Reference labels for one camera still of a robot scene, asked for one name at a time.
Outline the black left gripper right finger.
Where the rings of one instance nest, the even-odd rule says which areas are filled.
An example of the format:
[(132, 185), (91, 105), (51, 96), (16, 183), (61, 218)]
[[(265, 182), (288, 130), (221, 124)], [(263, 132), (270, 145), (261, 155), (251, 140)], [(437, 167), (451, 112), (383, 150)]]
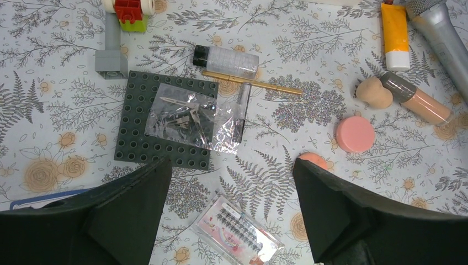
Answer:
[(318, 263), (467, 263), (464, 216), (400, 203), (301, 158), (293, 177)]

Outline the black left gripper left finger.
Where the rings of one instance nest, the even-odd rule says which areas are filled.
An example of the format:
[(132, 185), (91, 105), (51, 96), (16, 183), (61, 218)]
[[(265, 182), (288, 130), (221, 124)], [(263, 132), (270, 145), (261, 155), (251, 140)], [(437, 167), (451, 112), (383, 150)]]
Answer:
[(42, 208), (1, 212), (1, 263), (149, 264), (171, 176), (163, 157)]

